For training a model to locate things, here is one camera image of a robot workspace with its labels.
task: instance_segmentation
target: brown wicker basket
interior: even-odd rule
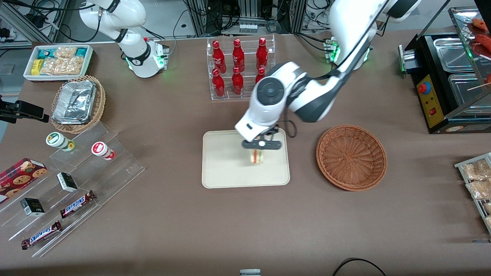
[[[349,191],[373,188],[387,169],[387,156],[379,140],[353,125],[340,125],[324,132],[317,143],[316,157],[322,174]]]
[[[81,81],[92,81],[95,82],[97,85],[96,97],[94,100],[94,107],[92,109],[92,115],[91,115],[92,118],[90,122],[86,125],[62,125],[62,124],[55,123],[53,121],[53,118],[51,118],[51,122],[53,123],[55,128],[59,131],[69,132],[72,134],[79,134],[82,131],[88,129],[91,125],[101,120],[102,113],[104,113],[104,104],[106,103],[106,92],[104,91],[104,87],[102,87],[101,83],[92,76],[83,76],[81,78],[69,80],[69,82],[81,82]],[[56,104],[58,103],[58,97],[60,96],[60,91],[62,88],[63,86],[61,86],[60,89],[58,89],[58,93],[56,93],[55,100],[51,105],[51,114],[53,114],[53,112],[55,111]]]

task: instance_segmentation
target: red soda bottle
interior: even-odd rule
[[[264,78],[264,71],[264,67],[259,67],[259,69],[257,70],[256,83]]]
[[[225,65],[225,55],[223,51],[220,49],[220,43],[215,40],[212,43],[213,45],[213,63],[215,67],[220,70],[220,73],[225,74],[227,72],[227,66]]]
[[[244,58],[244,50],[241,47],[241,40],[234,39],[234,52],[232,52],[232,57],[234,58],[234,66],[237,66],[241,72],[246,68],[246,62]]]
[[[234,93],[237,96],[242,95],[242,89],[244,87],[244,78],[241,75],[240,69],[235,66],[234,67],[234,75],[232,76],[232,83],[234,84]]]
[[[257,69],[268,66],[268,49],[266,48],[266,38],[259,38],[259,47],[256,51],[256,67]]]
[[[212,74],[213,89],[215,90],[217,97],[223,98],[225,96],[225,83],[223,82],[223,78],[220,76],[220,72],[217,68],[213,68]]]

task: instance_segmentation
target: yellow control panel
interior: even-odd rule
[[[433,83],[430,75],[427,75],[420,83],[418,83],[416,89],[418,90],[419,100],[423,106],[428,126],[432,128],[439,122],[443,121],[444,117],[440,102],[438,101],[435,90],[433,89]]]

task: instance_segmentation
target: snickers bar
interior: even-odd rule
[[[33,246],[35,243],[43,239],[46,239],[48,236],[50,236],[51,234],[57,231],[61,231],[61,224],[59,221],[56,221],[53,225],[37,233],[35,236],[32,236],[30,239],[23,240],[22,250],[28,249],[29,247]]]
[[[94,192],[92,190],[90,190],[88,193],[84,194],[77,201],[75,201],[74,203],[70,204],[65,209],[61,210],[60,211],[61,218],[62,219],[66,218],[69,214],[75,212],[80,207],[84,206],[87,202],[91,201],[93,198],[95,198],[95,194],[94,194]]]

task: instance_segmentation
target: metal container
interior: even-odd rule
[[[481,88],[467,91],[469,88],[473,88],[479,85],[476,74],[452,74],[448,77],[448,82],[452,87],[455,100],[459,106],[463,105],[474,99],[482,92]],[[470,106],[466,113],[490,113],[491,112],[491,98],[489,96],[479,100],[475,105]]]
[[[443,69],[449,73],[473,72],[467,53],[458,38],[439,38],[433,42]]]

